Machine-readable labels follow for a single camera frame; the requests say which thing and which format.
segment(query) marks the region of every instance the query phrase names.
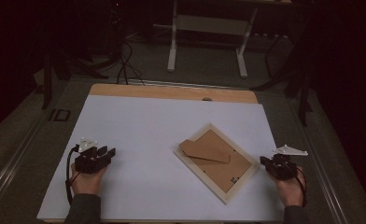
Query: human hand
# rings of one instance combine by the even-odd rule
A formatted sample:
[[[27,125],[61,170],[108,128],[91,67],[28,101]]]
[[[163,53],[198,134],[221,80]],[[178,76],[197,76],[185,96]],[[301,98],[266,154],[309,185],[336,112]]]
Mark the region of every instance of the human hand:
[[[83,174],[76,171],[76,165],[73,163],[72,177],[70,177],[70,183],[75,194],[98,194],[101,188],[101,181],[106,168],[103,168],[95,174]]]
[[[306,183],[302,173],[303,168],[300,166],[297,168],[300,170],[297,172],[297,177],[302,182],[304,189],[306,189]],[[304,195],[296,178],[291,178],[290,180],[277,180],[273,176],[269,176],[275,182],[279,197],[285,206],[303,206]]]

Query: desk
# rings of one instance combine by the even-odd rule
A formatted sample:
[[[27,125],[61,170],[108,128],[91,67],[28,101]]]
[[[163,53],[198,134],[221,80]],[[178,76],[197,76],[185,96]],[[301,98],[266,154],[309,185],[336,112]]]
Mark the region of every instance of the desk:
[[[215,102],[197,101],[205,97]],[[212,123],[255,159],[272,156],[267,118],[253,103],[251,91],[94,85],[37,218],[62,222],[67,215],[66,157],[85,136],[117,148],[101,190],[105,221],[281,220],[283,204],[263,169],[225,205],[174,154],[179,142]]]
[[[247,71],[245,66],[244,51],[246,48],[246,43],[249,39],[250,32],[253,27],[253,23],[256,19],[258,12],[258,6],[263,4],[274,4],[274,5],[292,5],[290,0],[241,0],[254,6],[251,12],[249,21],[239,21],[239,20],[226,20],[217,18],[207,18],[199,16],[189,16],[180,15],[177,12],[177,0],[174,1],[173,9],[173,20],[172,20],[172,42],[171,49],[169,51],[168,67],[169,72],[175,71],[176,63],[176,32],[177,30],[190,30],[190,31],[200,31],[208,33],[226,34],[226,35],[241,35],[243,37],[242,44],[236,49],[236,57],[239,66],[240,76],[247,77]]]

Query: dark background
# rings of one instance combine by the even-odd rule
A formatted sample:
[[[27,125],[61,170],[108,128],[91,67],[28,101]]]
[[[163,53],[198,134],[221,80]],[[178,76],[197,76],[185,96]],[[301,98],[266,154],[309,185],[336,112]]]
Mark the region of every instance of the dark background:
[[[151,32],[153,22],[171,23],[172,1],[128,2],[126,19],[145,34]],[[73,55],[88,57],[82,48],[90,44],[88,40],[75,38],[82,32],[80,21],[64,20],[74,14],[73,3],[0,1],[0,121],[35,89],[32,75],[42,68],[47,50],[43,34],[65,37]],[[311,86],[366,191],[366,0],[320,1],[319,5],[322,28],[315,27],[313,33],[329,44],[314,62],[317,69]]]

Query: white paper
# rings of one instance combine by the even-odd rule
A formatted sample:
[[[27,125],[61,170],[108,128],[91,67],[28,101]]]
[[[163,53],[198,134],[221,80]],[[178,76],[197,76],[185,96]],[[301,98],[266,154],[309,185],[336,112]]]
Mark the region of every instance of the white paper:
[[[102,182],[103,220],[282,220],[283,204],[262,167],[225,205],[174,154],[209,123],[257,161],[273,156],[262,105],[90,95],[37,218],[66,217],[67,154],[87,137],[117,149]]]

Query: sleeve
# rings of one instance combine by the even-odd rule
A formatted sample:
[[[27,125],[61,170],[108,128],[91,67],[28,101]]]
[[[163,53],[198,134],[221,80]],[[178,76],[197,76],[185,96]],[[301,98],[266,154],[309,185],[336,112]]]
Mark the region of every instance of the sleeve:
[[[284,224],[307,224],[310,223],[308,215],[301,206],[285,207]]]
[[[75,195],[65,224],[95,224],[101,222],[101,198],[94,194]]]

